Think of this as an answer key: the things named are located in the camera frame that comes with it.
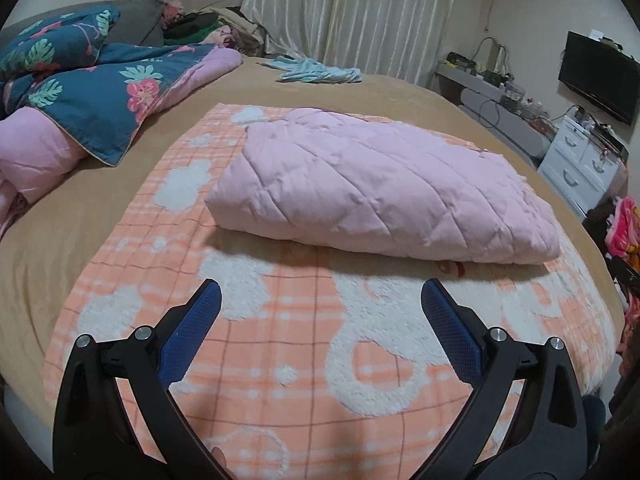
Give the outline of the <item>white striped curtain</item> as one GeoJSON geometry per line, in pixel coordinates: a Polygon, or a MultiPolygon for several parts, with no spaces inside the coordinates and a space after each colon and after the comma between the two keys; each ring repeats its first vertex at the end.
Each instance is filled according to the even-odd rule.
{"type": "Polygon", "coordinates": [[[454,0],[243,0],[266,50],[426,86],[454,0]]]}

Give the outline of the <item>orange white plaid blanket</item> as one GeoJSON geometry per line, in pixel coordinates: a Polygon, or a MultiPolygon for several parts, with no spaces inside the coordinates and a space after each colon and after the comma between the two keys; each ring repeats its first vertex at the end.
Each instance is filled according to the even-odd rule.
{"type": "Polygon", "coordinates": [[[541,266],[388,258],[218,230],[205,199],[251,133],[372,136],[416,155],[474,145],[403,122],[312,108],[219,104],[157,163],[80,274],[44,361],[58,396],[74,340],[156,323],[211,278],[222,308],[170,388],[208,446],[243,479],[402,479],[418,468],[470,394],[422,313],[438,278],[457,302],[513,337],[562,338],[582,392],[602,382],[617,344],[606,300],[575,245],[541,266]]]}

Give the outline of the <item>pink quilted jacket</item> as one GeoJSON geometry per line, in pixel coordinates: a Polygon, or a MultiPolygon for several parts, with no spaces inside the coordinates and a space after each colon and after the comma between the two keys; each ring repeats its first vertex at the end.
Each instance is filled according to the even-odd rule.
{"type": "Polygon", "coordinates": [[[345,252],[541,264],[561,251],[551,206],[503,156],[315,108],[248,126],[206,205],[221,228],[345,252]]]}

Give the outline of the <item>red pink patterned cloth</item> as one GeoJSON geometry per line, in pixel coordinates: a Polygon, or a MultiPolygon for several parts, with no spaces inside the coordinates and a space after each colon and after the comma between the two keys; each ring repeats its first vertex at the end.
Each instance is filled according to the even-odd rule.
{"type": "MultiPolygon", "coordinates": [[[[631,269],[639,272],[639,206],[631,196],[626,196],[615,205],[615,212],[605,245],[612,257],[620,257],[631,269]]],[[[617,351],[623,354],[631,343],[634,331],[639,326],[639,294],[627,292],[629,307],[625,313],[625,326],[617,351]]]]}

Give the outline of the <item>white drawer cabinet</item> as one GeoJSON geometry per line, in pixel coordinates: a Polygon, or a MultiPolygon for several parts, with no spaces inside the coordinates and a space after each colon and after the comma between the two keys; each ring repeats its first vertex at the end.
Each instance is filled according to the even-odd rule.
{"type": "Polygon", "coordinates": [[[618,154],[570,116],[558,123],[537,172],[580,220],[609,198],[620,196],[628,181],[618,154]]]}

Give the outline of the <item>grey white desk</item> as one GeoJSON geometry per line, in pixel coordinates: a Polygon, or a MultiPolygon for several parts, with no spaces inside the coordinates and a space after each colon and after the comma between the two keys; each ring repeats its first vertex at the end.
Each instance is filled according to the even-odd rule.
{"type": "Polygon", "coordinates": [[[529,166],[537,169],[550,148],[551,142],[534,129],[518,112],[506,107],[506,94],[486,81],[469,66],[469,60],[450,53],[463,66],[440,60],[434,70],[431,89],[463,113],[486,128],[529,166]]]}

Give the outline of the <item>grey pillow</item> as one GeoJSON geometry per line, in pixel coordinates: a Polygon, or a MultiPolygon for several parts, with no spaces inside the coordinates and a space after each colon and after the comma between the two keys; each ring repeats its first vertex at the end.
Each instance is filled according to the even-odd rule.
{"type": "Polygon", "coordinates": [[[163,47],[164,36],[160,18],[165,7],[164,0],[106,0],[98,2],[86,2],[64,6],[31,16],[21,22],[2,29],[0,39],[1,47],[5,48],[19,32],[35,21],[53,18],[66,13],[75,13],[88,10],[94,6],[116,6],[120,12],[120,18],[111,28],[106,42],[115,44],[135,44],[145,47],[163,47]]]}

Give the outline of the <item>blue floral pink quilt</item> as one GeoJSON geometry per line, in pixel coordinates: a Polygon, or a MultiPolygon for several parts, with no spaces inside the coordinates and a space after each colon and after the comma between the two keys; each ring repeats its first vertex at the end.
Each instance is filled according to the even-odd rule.
{"type": "Polygon", "coordinates": [[[91,66],[2,82],[2,229],[56,188],[81,159],[117,166],[146,118],[241,63],[240,52],[214,44],[108,44],[91,66]]]}

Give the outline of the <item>light blue garment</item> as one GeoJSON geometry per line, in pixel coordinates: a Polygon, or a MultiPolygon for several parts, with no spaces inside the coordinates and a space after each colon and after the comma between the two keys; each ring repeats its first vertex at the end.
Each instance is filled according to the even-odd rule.
{"type": "Polygon", "coordinates": [[[278,70],[279,82],[304,82],[305,84],[359,84],[362,73],[359,68],[327,66],[312,58],[287,58],[277,56],[262,61],[262,66],[278,70]]]}

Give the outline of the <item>tan bed sheet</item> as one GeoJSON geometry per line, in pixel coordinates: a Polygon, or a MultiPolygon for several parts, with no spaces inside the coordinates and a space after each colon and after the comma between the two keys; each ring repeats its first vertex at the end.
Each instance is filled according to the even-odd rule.
{"type": "Polygon", "coordinates": [[[620,296],[599,249],[574,212],[539,174],[468,115],[437,93],[403,80],[367,75],[360,84],[281,84],[273,70],[248,58],[236,70],[148,119],[119,166],[84,160],[2,237],[1,375],[44,426],[52,425],[54,412],[44,394],[44,357],[73,284],[171,144],[219,103],[320,107],[383,116],[503,154],[552,206],[611,312],[614,332],[622,331],[620,296]]]}

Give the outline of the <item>blue floral pillow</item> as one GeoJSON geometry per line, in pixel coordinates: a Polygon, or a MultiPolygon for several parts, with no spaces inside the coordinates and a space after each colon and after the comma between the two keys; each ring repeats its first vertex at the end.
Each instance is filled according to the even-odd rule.
{"type": "Polygon", "coordinates": [[[91,66],[119,19],[116,6],[94,6],[32,23],[1,51],[1,81],[91,66]]]}

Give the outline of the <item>black flat television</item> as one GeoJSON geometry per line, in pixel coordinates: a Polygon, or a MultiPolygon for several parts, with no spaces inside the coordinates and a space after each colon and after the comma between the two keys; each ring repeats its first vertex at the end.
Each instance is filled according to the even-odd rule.
{"type": "Polygon", "coordinates": [[[639,106],[639,63],[620,50],[568,32],[559,82],[618,122],[634,124],[639,106]]]}

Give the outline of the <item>pile of dark clothes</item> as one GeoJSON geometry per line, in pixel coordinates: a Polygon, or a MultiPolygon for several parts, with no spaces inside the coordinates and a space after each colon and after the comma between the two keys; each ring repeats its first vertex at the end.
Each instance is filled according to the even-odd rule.
{"type": "Polygon", "coordinates": [[[251,22],[238,6],[206,6],[184,12],[178,0],[165,4],[160,27],[166,46],[216,44],[252,58],[265,55],[265,29],[251,22]]]}

